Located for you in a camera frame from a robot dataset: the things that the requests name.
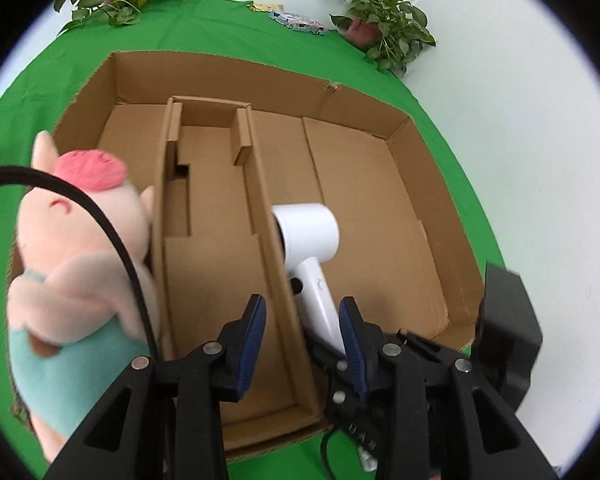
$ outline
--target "cardboard box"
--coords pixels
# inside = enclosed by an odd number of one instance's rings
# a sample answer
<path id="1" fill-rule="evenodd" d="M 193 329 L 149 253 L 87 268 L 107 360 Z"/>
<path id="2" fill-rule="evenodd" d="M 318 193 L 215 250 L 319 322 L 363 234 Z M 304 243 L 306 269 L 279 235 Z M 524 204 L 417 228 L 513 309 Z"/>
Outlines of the cardboard box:
<path id="1" fill-rule="evenodd" d="M 320 400 L 270 206 L 323 202 L 341 243 L 324 272 L 385 331 L 460 348 L 482 279 L 413 121 L 353 89 L 184 52 L 112 54 L 55 129 L 61 153 L 99 147 L 156 185 L 152 268 L 169 357 L 214 338 L 253 292 L 266 339 L 245 400 L 223 406 L 229 457 L 320 428 Z"/>

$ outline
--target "hair dryer handle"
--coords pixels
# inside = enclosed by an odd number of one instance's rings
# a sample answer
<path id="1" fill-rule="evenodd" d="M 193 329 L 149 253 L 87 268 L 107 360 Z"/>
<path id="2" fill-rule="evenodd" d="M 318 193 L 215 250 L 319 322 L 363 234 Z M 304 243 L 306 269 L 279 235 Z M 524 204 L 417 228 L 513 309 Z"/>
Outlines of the hair dryer handle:
<path id="1" fill-rule="evenodd" d="M 345 354 L 338 311 L 327 286 L 317 258 L 308 258 L 293 269 L 289 276 L 302 283 L 302 291 L 296 294 L 296 305 L 302 326 L 313 332 L 337 352 Z"/>

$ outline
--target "snack package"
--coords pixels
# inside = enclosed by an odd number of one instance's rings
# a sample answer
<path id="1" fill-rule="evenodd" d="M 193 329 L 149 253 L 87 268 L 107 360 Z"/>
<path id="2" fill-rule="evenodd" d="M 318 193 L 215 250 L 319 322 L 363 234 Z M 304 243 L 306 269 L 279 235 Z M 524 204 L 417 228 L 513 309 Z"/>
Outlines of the snack package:
<path id="1" fill-rule="evenodd" d="M 257 4 L 253 2 L 249 5 L 253 12 L 271 12 L 272 10 L 285 10 L 281 4 Z"/>
<path id="2" fill-rule="evenodd" d="M 311 20 L 310 18 L 298 16 L 291 12 L 280 12 L 278 10 L 272 10 L 269 13 L 269 17 L 291 30 L 324 36 L 324 27 L 319 22 Z"/>

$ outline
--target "white hair dryer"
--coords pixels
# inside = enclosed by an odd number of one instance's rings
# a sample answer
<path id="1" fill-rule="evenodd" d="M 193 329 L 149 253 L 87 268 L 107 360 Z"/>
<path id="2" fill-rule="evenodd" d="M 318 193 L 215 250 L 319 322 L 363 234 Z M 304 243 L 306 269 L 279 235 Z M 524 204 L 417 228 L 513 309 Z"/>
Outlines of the white hair dryer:
<path id="1" fill-rule="evenodd" d="M 344 355 L 338 311 L 320 267 L 338 250 L 338 222 L 323 204 L 275 205 L 272 211 L 302 326 Z"/>

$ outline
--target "pink tuft of hair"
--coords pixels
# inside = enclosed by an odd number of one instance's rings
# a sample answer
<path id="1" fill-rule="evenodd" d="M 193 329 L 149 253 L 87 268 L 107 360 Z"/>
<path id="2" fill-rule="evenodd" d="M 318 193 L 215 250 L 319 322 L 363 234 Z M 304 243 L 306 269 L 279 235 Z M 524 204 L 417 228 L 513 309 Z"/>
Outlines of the pink tuft of hair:
<path id="1" fill-rule="evenodd" d="M 102 150 L 75 150 L 58 158 L 54 175 L 83 191 L 106 191 L 122 186 L 126 165 Z"/>

